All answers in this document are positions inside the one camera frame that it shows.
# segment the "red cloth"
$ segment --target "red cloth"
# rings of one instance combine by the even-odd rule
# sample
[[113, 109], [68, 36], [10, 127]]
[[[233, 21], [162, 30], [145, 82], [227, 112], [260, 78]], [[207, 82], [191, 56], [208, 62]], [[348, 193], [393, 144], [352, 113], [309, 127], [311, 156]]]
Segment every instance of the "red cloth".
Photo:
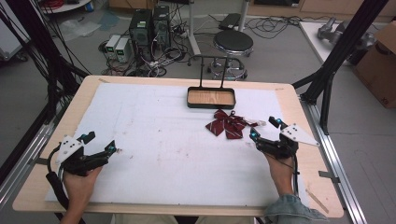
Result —
[[206, 124], [206, 128], [215, 136], [219, 136], [225, 130], [228, 139], [243, 138], [242, 130], [249, 125], [244, 118], [236, 116], [235, 111], [231, 111], [230, 116], [228, 116], [224, 111], [218, 110], [214, 117], [216, 120]]

